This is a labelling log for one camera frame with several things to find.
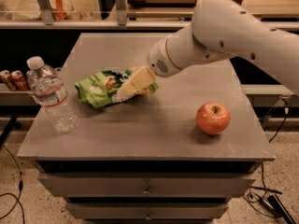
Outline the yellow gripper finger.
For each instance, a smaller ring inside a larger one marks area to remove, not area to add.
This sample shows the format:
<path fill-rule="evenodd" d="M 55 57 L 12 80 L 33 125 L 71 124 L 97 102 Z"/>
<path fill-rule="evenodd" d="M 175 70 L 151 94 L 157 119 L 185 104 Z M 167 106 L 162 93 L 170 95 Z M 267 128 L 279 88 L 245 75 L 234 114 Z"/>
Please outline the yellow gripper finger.
<path fill-rule="evenodd" d="M 120 95 L 130 97 L 155 82 L 156 75 L 149 66 L 137 68 L 120 87 Z"/>

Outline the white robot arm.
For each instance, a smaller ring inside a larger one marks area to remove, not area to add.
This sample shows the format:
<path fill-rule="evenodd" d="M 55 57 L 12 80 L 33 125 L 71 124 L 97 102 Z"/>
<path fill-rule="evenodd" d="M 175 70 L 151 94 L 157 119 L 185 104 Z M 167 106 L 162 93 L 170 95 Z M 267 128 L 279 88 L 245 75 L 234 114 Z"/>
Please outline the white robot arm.
<path fill-rule="evenodd" d="M 159 77 L 241 57 L 299 95 L 299 35 L 272 28 L 231 0 L 206 0 L 192 22 L 157 42 L 147 56 Z"/>

